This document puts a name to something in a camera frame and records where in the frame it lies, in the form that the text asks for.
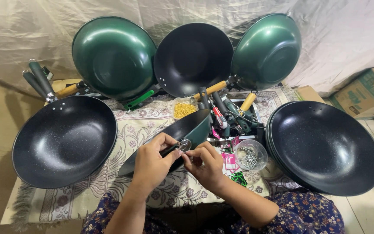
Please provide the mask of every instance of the floral patterned cloth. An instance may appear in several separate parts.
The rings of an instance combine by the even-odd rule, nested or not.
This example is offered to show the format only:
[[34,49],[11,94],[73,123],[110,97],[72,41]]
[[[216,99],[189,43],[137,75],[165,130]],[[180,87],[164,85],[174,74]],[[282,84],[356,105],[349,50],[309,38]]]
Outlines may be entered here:
[[[268,225],[254,229],[233,208],[205,223],[196,233],[293,233],[293,234],[342,234],[344,223],[334,203],[304,188],[294,189],[267,197],[279,206],[277,216]],[[109,193],[101,199],[98,208],[87,217],[82,234],[103,233],[119,202]],[[176,234],[177,231],[148,211],[145,215],[143,234]]]

